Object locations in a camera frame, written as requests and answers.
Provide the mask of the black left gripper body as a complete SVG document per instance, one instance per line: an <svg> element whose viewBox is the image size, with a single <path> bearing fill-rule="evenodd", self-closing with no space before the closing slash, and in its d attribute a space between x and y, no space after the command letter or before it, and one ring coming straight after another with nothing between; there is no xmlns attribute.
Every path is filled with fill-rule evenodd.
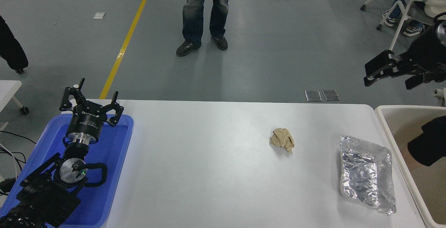
<svg viewBox="0 0 446 228"><path fill-rule="evenodd" d="M106 113L99 113L94 107L90 107L88 112L83 105L77 105L73 108L73 115L66 136L69 139L74 139L75 134L84 133L91 136L92 139L99 139L106 121Z"/></svg>

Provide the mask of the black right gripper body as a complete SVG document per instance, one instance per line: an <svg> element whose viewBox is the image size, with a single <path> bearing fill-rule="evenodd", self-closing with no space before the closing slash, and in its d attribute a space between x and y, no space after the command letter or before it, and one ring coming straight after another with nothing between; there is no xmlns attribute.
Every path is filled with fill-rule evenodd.
<svg viewBox="0 0 446 228"><path fill-rule="evenodd" d="M420 35L404 53L420 68L434 74L446 72L445 35Z"/></svg>

